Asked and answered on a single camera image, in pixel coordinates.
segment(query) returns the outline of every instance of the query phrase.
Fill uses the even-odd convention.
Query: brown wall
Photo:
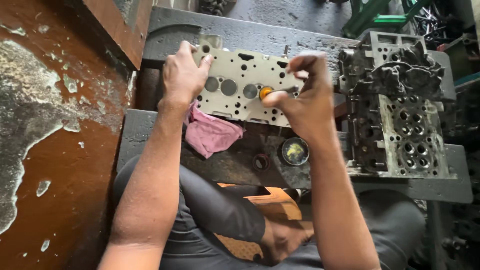
[[[0,42],[9,39],[31,51],[60,78],[67,74],[83,82],[83,86],[80,82],[76,84],[77,93],[70,93],[63,80],[56,82],[63,101],[50,107],[41,102],[30,103],[29,91],[39,87],[37,78],[34,78],[38,76],[36,69],[39,67],[33,66],[29,70],[26,67],[30,63],[19,63],[21,55],[3,55],[11,68],[0,68],[0,73],[13,73],[14,69],[16,75],[13,79],[20,82],[20,86],[3,88],[2,94],[16,91],[24,95],[25,100],[13,110],[16,119],[25,121],[17,126],[12,124],[16,130],[10,130],[9,151],[21,154],[25,150],[21,146],[16,149],[10,145],[21,140],[21,131],[29,130],[36,121],[39,126],[45,126],[60,120],[65,126],[77,119],[81,130],[59,129],[28,151],[23,160],[25,173],[16,191],[17,216],[11,226],[0,234],[2,269],[94,269],[107,239],[109,225],[106,217],[111,216],[107,198],[110,182],[115,176],[113,168],[123,110],[132,100],[131,89],[128,90],[131,72],[109,56],[88,24],[82,22],[75,10],[65,3],[68,1],[3,1],[0,9]],[[41,25],[48,25],[47,32],[39,31]],[[11,33],[19,27],[25,35],[21,31],[20,34],[18,31]],[[51,91],[48,87],[36,90]],[[87,98],[90,104],[78,103],[81,96]],[[41,107],[41,113],[47,113],[50,108],[56,116],[39,117],[28,111],[29,106]],[[3,137],[2,140],[2,147],[5,147],[6,139]],[[51,181],[51,185],[42,196],[37,196],[39,182],[44,180]],[[5,213],[0,212],[0,217],[5,218]],[[45,239],[49,239],[50,244],[42,252],[40,249]]]

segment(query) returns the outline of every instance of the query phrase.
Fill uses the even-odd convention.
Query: black pants
[[[118,203],[138,162],[132,158],[114,183]],[[359,196],[360,207],[372,234],[383,270],[402,270],[425,228],[415,203],[402,193],[375,190]],[[301,244],[274,267],[234,257],[215,237],[217,233],[247,242],[260,242],[265,221],[247,199],[230,193],[180,166],[179,210],[164,249],[160,269],[321,269],[315,242]]]

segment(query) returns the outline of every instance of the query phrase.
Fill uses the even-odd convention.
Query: metal parts
[[[260,89],[267,87],[271,91],[293,89],[289,93],[292,98],[299,94],[303,82],[285,72],[288,60],[242,49],[230,52],[215,48],[208,38],[200,36],[198,52],[193,55],[197,64],[208,54],[215,59],[198,97],[199,109],[239,120],[290,126],[280,110],[265,109],[259,98]]]
[[[438,112],[443,68],[421,37],[371,32],[341,54],[354,161],[381,177],[455,179]]]

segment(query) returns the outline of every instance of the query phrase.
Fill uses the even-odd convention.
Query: man's right hand
[[[314,143],[323,135],[331,135],[336,131],[333,86],[326,54],[308,52],[294,57],[287,66],[287,73],[291,72],[297,78],[301,78],[301,73],[308,73],[299,96],[289,98],[287,92],[274,92],[267,95],[262,103],[267,108],[282,110],[293,131],[307,143]]]

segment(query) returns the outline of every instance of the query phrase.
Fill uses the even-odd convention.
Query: green metal stand
[[[368,28],[380,27],[395,28],[398,31],[430,1],[416,1],[408,11],[405,11],[405,15],[379,15],[390,0],[369,0],[366,4],[362,0],[350,0],[352,17],[343,27],[343,34],[348,38],[357,38]]]

